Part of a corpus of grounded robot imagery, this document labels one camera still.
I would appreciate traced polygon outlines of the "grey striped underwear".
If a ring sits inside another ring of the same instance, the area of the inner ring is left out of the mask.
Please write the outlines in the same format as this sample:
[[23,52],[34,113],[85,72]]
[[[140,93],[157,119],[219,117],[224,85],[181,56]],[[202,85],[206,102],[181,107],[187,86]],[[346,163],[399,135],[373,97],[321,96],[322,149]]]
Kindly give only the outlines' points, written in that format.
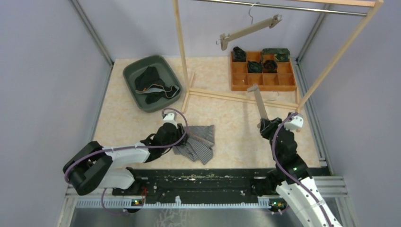
[[181,144],[173,147],[174,154],[206,165],[214,155],[215,125],[188,126],[184,130],[186,136]]

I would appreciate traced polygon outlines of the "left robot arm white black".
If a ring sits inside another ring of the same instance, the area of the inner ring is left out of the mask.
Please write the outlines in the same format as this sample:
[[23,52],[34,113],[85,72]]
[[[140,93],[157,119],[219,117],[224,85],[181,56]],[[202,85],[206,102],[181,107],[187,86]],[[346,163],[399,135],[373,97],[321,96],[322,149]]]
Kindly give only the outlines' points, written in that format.
[[140,193],[142,183],[126,165],[154,161],[186,140],[181,123],[167,122],[156,133],[131,146],[106,148],[91,141],[63,167],[64,180],[78,195],[87,195],[98,188],[118,188],[135,196]]

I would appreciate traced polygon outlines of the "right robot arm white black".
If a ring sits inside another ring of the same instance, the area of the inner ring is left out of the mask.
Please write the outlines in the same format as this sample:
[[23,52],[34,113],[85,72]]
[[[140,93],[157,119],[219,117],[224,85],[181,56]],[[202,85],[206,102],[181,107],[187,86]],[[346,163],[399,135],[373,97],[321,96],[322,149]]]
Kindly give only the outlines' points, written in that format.
[[309,167],[297,153],[294,131],[301,129],[304,122],[296,112],[289,113],[284,120],[261,118],[260,135],[269,141],[276,164],[268,173],[267,191],[283,198],[305,227],[340,227]]

